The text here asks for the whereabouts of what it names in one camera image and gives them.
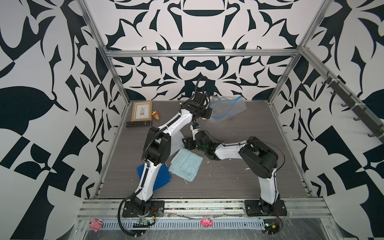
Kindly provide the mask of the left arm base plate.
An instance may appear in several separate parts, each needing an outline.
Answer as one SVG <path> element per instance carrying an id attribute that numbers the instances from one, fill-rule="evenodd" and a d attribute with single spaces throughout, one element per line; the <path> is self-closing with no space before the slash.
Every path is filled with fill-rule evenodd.
<path id="1" fill-rule="evenodd" d="M 164 201 L 148 201 L 134 203 L 131 200 L 125 202 L 123 207 L 123 218 L 152 217 L 164 215 Z"/>

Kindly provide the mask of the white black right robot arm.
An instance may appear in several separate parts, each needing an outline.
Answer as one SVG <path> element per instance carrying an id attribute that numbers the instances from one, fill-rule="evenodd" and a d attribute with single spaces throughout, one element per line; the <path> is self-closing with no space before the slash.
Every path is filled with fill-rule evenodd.
<path id="1" fill-rule="evenodd" d="M 271 209 L 279 199 L 277 189 L 278 154 L 256 137 L 237 143 L 224 143 L 200 131 L 192 138 L 182 139 L 188 150 L 199 150 L 214 161 L 243 160 L 258 177 L 261 206 Z"/>

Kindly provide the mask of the clear plastic vacuum bag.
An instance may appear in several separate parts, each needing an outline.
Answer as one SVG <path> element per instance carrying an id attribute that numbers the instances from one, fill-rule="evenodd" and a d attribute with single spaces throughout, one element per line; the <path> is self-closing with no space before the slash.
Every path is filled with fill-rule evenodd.
<path id="1" fill-rule="evenodd" d="M 209 122 L 219 123 L 247 110 L 246 101 L 242 96 L 213 96 L 209 104 L 212 113 Z"/>

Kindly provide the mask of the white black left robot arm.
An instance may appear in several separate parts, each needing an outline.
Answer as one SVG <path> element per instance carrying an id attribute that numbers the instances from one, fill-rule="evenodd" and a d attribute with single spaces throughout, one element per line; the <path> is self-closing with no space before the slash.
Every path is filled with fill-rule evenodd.
<path id="1" fill-rule="evenodd" d="M 178 112 L 169 121 L 158 128 L 150 128 L 142 154 L 144 169 L 133 202 L 147 203 L 151 200 L 159 170 L 171 153 L 172 136 L 197 118 L 208 119 L 212 113 L 209 108 L 211 99 L 209 94 L 194 93 L 180 104 Z"/>

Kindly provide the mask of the grey towel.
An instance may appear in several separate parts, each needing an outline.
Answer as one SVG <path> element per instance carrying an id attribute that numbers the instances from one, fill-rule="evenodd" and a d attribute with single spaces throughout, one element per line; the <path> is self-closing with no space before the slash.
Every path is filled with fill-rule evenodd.
<path id="1" fill-rule="evenodd" d="M 180 149 L 185 147 L 185 145 L 183 143 L 184 138 L 185 137 L 181 132 L 177 132 L 176 134 L 172 135 L 170 156 L 173 156 Z"/>

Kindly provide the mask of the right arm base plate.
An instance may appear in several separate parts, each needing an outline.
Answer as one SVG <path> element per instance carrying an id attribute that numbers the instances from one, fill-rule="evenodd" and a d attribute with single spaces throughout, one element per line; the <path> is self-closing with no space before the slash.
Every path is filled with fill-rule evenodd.
<path id="1" fill-rule="evenodd" d="M 288 211 L 285 202 L 277 199 L 273 204 L 269 204 L 263 200 L 245 200 L 245 211 L 249 217 L 260 216 L 287 216 Z"/>

